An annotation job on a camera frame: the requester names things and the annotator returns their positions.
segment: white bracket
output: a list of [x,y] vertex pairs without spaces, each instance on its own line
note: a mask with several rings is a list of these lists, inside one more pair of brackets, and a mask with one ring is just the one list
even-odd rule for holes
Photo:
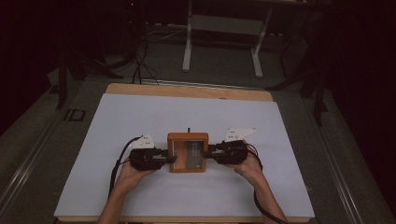
[[255,128],[252,129],[228,129],[227,134],[225,135],[224,142],[232,142],[237,140],[243,140],[246,136],[251,133],[256,132]]
[[133,141],[131,145],[129,145],[129,148],[155,148],[151,133],[143,135],[136,141]]

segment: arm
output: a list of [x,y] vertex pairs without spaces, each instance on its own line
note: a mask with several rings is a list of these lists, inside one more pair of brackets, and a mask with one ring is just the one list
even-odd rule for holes
[[[241,164],[227,166],[232,167],[236,173],[242,175],[253,186],[256,191],[259,204],[265,211],[287,222],[282,209],[277,203],[274,194],[271,191],[264,174],[262,173],[259,162],[253,155],[250,155],[250,153],[248,153],[247,159]],[[262,216],[262,219],[264,223],[276,223],[267,216]]]
[[118,223],[122,207],[128,193],[136,188],[140,181],[154,171],[137,171],[129,162],[122,165],[120,176],[117,179],[114,189],[108,197],[105,208],[99,216],[98,224]]

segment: table leg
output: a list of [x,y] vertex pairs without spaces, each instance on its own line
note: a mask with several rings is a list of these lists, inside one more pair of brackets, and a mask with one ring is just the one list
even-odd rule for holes
[[271,18],[272,11],[273,11],[272,7],[268,8],[265,21],[262,23],[262,28],[260,30],[259,40],[257,42],[257,45],[254,49],[251,49],[251,58],[253,60],[254,73],[256,77],[262,77],[262,67],[260,66],[259,51],[260,48],[262,47],[262,41],[264,40],[265,32],[267,30],[268,22]]
[[192,1],[189,1],[189,17],[187,18],[187,43],[186,49],[184,50],[184,59],[182,70],[184,72],[190,71],[190,61],[191,61],[191,32],[192,32]]

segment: dark floor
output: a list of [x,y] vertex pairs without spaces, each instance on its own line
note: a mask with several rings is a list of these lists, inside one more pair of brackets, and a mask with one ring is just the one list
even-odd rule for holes
[[[163,35],[150,35],[150,40]],[[206,42],[196,42],[192,48],[191,70],[181,71],[184,42],[182,37],[149,43],[145,83],[161,85],[221,85],[232,88],[263,90],[285,79],[279,50],[280,37],[265,40],[260,53],[266,76],[257,79],[253,74],[248,48]],[[122,82],[131,82],[136,65],[125,67],[117,74]],[[54,78],[57,71],[49,74]],[[69,79],[69,102],[64,110],[56,110],[57,95],[46,92],[0,138],[0,190],[4,190],[32,148],[41,148],[34,169],[17,197],[6,209],[4,223],[52,223],[66,178],[78,155],[95,109],[106,86],[119,80],[89,75],[84,81]],[[307,186],[317,219],[309,223],[396,223],[379,192],[359,148],[341,116],[332,93],[325,92],[322,113],[323,127],[313,120],[313,98],[302,98],[300,83],[282,91],[272,92],[279,105],[291,145]],[[81,122],[64,121],[67,109],[85,110]],[[52,125],[48,136],[46,127]]]

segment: dark background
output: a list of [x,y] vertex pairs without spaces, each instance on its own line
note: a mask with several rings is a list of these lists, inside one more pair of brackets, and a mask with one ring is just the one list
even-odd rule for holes
[[[107,50],[117,51],[112,47],[120,41],[125,22],[120,14],[122,5],[101,2],[106,7],[78,0],[0,2],[0,134],[50,88],[46,75],[58,67],[61,38],[72,39],[93,58],[100,58]],[[146,1],[149,22],[185,22],[187,1],[163,2]],[[349,9],[328,16],[318,32],[318,50],[332,50],[326,85],[396,215],[395,3],[377,0],[334,4]],[[275,11],[269,33],[286,33],[289,27],[285,21],[291,20],[290,13]],[[92,26],[92,18],[100,25]],[[113,32],[106,34],[112,40],[106,45],[96,34],[109,30],[107,25]]]

